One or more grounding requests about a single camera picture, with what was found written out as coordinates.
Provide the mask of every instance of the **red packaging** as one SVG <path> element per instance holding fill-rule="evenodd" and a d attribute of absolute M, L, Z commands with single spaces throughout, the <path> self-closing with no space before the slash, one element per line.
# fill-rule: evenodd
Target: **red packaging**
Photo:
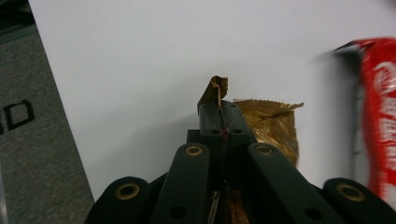
<path fill-rule="evenodd" d="M 396 39 L 355 40 L 341 48 L 351 45 L 363 50 L 361 125 L 370 161 L 368 188 L 391 203 L 395 199 L 389 192 L 396 190 Z"/>

